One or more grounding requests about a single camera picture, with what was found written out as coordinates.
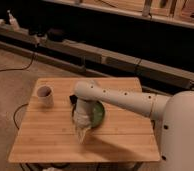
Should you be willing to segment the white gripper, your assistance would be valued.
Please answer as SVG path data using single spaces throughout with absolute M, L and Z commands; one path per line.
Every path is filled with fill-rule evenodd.
M 77 139 L 82 143 L 87 132 L 91 129 L 91 119 L 93 116 L 93 101 L 78 99 L 75 111 L 73 112 L 73 121 L 77 126 L 75 128 Z

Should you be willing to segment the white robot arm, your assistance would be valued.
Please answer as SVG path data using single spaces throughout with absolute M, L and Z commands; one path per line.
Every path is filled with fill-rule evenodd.
M 103 101 L 162 121 L 160 171 L 194 171 L 194 91 L 173 96 L 101 87 L 95 81 L 78 81 L 75 122 L 87 123 L 87 111 L 94 101 Z

